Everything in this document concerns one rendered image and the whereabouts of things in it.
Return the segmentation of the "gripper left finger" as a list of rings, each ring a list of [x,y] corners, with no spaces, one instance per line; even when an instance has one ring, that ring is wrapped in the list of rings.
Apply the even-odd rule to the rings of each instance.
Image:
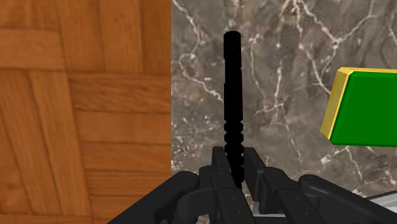
[[[205,214],[213,224],[255,224],[220,146],[212,149],[211,165],[199,174],[178,172],[107,224],[196,224]]]

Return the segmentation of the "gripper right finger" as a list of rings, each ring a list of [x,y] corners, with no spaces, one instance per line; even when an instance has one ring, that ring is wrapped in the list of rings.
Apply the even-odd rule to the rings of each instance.
[[[254,148],[244,148],[244,177],[260,213],[282,211],[289,224],[397,224],[396,212],[319,176],[267,167]]]

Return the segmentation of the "black ridged pen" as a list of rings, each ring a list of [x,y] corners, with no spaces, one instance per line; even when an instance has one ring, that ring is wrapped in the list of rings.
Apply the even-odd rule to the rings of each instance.
[[[225,153],[230,164],[237,188],[244,181],[243,145],[243,103],[242,103],[242,56],[241,35],[228,31],[223,36],[223,56],[225,60],[224,83],[224,130]]]

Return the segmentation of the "green and yellow box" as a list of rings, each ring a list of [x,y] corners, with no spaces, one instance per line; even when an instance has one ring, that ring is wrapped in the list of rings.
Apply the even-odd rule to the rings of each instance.
[[[397,69],[338,69],[320,132],[334,145],[397,147]]]

